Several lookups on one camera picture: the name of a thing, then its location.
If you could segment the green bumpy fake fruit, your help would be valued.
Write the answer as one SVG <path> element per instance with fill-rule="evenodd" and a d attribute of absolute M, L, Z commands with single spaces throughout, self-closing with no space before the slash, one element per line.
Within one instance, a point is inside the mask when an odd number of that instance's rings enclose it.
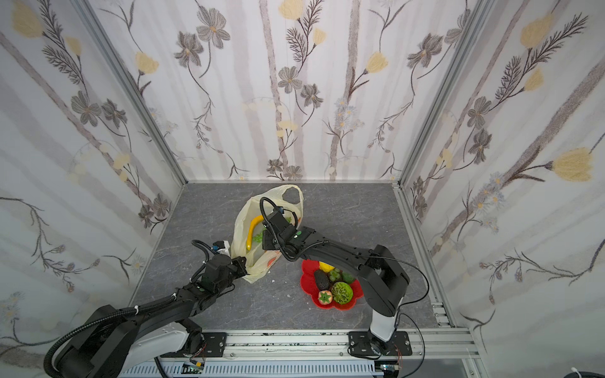
<path fill-rule="evenodd" d="M 339 305 L 345 305 L 351 302 L 354 291 L 346 282 L 336 282 L 331 288 L 333 301 Z"/>

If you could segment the red flower-shaped plate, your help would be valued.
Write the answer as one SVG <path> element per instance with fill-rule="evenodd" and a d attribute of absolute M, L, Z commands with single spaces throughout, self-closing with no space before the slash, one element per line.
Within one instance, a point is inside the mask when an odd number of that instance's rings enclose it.
<path fill-rule="evenodd" d="M 332 300 L 330 303 L 323 303 L 319 300 L 320 290 L 318 289 L 315 279 L 315 272 L 322 272 L 318 261 L 305 260 L 302 262 L 302 277 L 300 279 L 300 286 L 302 290 L 307 293 L 314 304 L 323 310 L 335 308 L 337 310 L 345 311 L 350 310 L 356 304 L 356 301 L 364 296 L 360 283 L 356 280 L 350 284 L 352 290 L 352 298 L 348 303 L 340 304 Z"/>

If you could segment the yellow plastic bag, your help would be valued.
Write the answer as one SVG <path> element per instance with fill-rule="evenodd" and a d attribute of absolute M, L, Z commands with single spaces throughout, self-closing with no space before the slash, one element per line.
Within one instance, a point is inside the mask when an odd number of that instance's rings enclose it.
<path fill-rule="evenodd" d="M 262 245 L 262 235 L 266 228 L 262 224 L 261 197 L 267 197 L 278 206 L 285 208 L 287 210 L 285 219 L 291 224 L 294 224 L 294 217 L 290 210 L 294 211 L 299 222 L 304 214 L 303 192 L 296 185 L 275 187 L 247 200 L 236 218 L 229 252 L 231 258 L 246 258 L 247 275 L 244 276 L 244 280 L 252 284 L 263 278 L 281 256 L 280 251 L 275 247 L 267 248 Z"/>

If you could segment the green fake grapes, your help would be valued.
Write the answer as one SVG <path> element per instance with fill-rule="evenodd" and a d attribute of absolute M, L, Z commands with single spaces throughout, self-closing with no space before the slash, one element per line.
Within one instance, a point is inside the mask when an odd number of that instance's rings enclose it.
<path fill-rule="evenodd" d="M 260 232 L 260 233 L 254 234 L 254 235 L 252 236 L 252 239 L 251 239 L 251 240 L 252 240 L 254 243 L 262 243 L 262 238 L 263 238 L 263 233 L 262 233 L 262 232 Z"/>

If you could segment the yellow fake lemon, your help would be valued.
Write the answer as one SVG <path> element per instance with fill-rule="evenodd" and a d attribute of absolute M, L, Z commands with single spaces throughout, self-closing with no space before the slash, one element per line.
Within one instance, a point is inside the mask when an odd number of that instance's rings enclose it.
<path fill-rule="evenodd" d="M 319 269 L 321 269 L 322 272 L 330 273 L 330 272 L 334 271 L 335 268 L 333 266 L 329 265 L 329 264 L 326 264 L 324 262 L 320 262 L 319 263 Z"/>

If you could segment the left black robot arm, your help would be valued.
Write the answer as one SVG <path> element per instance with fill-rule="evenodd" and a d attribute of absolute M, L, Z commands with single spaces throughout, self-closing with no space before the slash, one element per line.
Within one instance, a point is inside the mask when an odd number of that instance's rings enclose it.
<path fill-rule="evenodd" d="M 115 309 L 98 308 L 80 327 L 47 351 L 43 361 L 51 377 L 117 377 L 140 362 L 164 354 L 200 357 L 214 340 L 192 317 L 207 310 L 247 274 L 246 258 L 214 255 L 185 286 L 154 302 Z"/>

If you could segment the dark fake avocado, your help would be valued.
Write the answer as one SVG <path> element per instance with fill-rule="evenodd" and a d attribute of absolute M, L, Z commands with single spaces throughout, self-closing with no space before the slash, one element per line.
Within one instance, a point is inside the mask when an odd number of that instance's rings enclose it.
<path fill-rule="evenodd" d="M 318 269 L 314 272 L 314 281 L 318 291 L 328 291 L 331 288 L 329 276 L 321 269 Z"/>

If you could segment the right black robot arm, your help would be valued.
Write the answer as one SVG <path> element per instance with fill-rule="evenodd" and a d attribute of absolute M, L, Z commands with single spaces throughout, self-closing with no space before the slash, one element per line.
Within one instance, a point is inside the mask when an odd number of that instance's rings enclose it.
<path fill-rule="evenodd" d="M 263 224 L 268 232 L 263 243 L 276 247 L 288 261 L 324 262 L 356 278 L 372 309 L 365 345 L 371 358 L 384 356 L 394 345 L 400 306 L 410 283 L 390 250 L 381 245 L 373 249 L 351 247 L 327 239 L 313 228 L 296 228 L 279 210 L 263 214 Z"/>

